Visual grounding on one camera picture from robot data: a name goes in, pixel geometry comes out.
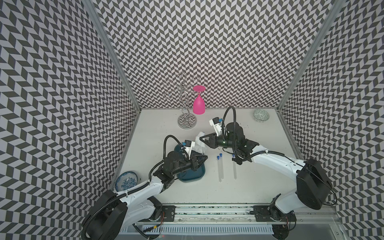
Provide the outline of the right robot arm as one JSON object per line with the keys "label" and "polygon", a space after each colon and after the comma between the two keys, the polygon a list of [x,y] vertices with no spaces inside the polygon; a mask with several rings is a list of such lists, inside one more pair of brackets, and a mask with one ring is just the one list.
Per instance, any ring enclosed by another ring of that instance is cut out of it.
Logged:
{"label": "right robot arm", "polygon": [[273,199],[270,203],[271,211],[277,210],[287,214],[303,207],[319,210],[326,205],[333,186],[320,162],[313,159],[293,159],[283,153],[269,150],[247,139],[238,123],[229,123],[226,127],[223,127],[221,122],[211,122],[210,125],[215,132],[200,137],[200,141],[206,146],[211,149],[230,148],[235,156],[233,161],[238,165],[244,162],[263,165],[296,183],[294,189]]}

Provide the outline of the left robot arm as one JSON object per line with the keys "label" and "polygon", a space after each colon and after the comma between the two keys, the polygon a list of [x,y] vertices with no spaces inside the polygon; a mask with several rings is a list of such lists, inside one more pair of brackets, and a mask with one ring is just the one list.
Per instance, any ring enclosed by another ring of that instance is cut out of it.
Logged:
{"label": "left robot arm", "polygon": [[162,203],[156,196],[167,190],[178,174],[196,171],[207,159],[208,156],[197,152],[181,154],[172,151],[153,166],[147,181],[126,191],[107,190],[83,220],[81,239],[114,240],[123,227],[141,220],[157,220]]}

